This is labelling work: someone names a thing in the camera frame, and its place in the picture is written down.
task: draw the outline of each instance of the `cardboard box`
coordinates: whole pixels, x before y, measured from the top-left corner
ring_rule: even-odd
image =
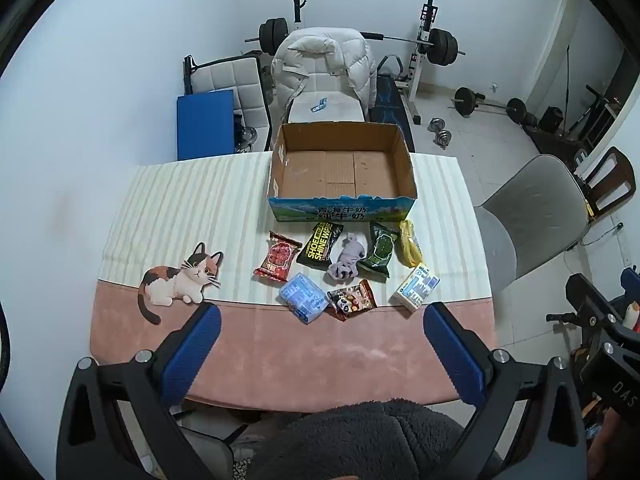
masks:
[[[269,180],[279,222],[400,221],[417,199],[411,158],[394,124],[283,124]]]

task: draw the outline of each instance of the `cat cutout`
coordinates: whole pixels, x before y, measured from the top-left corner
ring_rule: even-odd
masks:
[[[182,264],[181,269],[159,266],[145,272],[138,289],[138,307],[149,323],[160,324],[160,316],[151,312],[145,303],[145,296],[151,304],[171,306],[174,299],[185,303],[201,303],[202,290],[207,285],[220,287],[218,270],[222,262],[222,252],[209,256],[204,242],[200,242]]]

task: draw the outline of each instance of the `screw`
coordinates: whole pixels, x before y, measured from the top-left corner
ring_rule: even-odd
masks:
[[[151,350],[141,350],[136,354],[136,361],[139,363],[148,363],[151,361],[153,352]]]
[[[510,357],[511,356],[509,355],[509,352],[507,352],[506,350],[502,350],[502,349],[494,350],[494,359],[499,363],[507,362]]]
[[[564,370],[566,368],[566,361],[561,357],[554,357],[554,366],[560,370]]]
[[[91,359],[90,357],[83,357],[78,361],[78,368],[80,368],[81,370],[86,370],[93,363],[94,363],[94,360]]]

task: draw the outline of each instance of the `black weight plate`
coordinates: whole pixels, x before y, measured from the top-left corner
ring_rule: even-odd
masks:
[[[469,117],[476,109],[476,96],[469,88],[461,86],[454,95],[454,106],[460,115]]]
[[[447,53],[445,54],[444,64],[450,65],[458,57],[458,40],[448,30],[445,33],[447,35]]]
[[[263,52],[267,51],[267,37],[265,33],[266,23],[260,24],[260,29],[258,29],[258,38],[260,39],[260,50]]]
[[[524,119],[522,120],[522,126],[532,126],[533,128],[535,128],[536,126],[538,126],[538,119],[531,112],[527,112],[524,115]]]
[[[525,106],[524,102],[517,97],[514,97],[512,99],[509,99],[507,108],[507,115],[509,116],[509,118],[516,124],[522,124],[522,121],[524,121],[524,116],[527,115],[527,107]]]
[[[270,56],[274,56],[276,53],[276,49],[273,44],[273,22],[275,22],[273,18],[268,19],[264,22],[264,41],[260,40],[260,49]]]
[[[275,47],[273,54],[276,53],[275,51],[288,35],[289,27],[287,27],[287,20],[284,18],[276,18],[273,20],[273,46]]]
[[[427,59],[434,65],[442,65],[444,57],[447,55],[447,35],[444,30],[432,28],[429,31],[429,43],[433,46],[427,51]]]

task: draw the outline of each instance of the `power outlet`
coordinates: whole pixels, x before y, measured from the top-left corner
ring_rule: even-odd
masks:
[[[620,215],[617,212],[612,213],[611,219],[613,220],[613,225],[617,225],[619,222],[622,222],[622,220],[620,219]],[[631,251],[629,250],[629,240],[626,237],[625,228],[623,227],[622,229],[617,230],[615,235],[618,239],[618,245],[620,246],[622,261],[625,267],[629,267],[633,264],[633,262],[631,261]]]

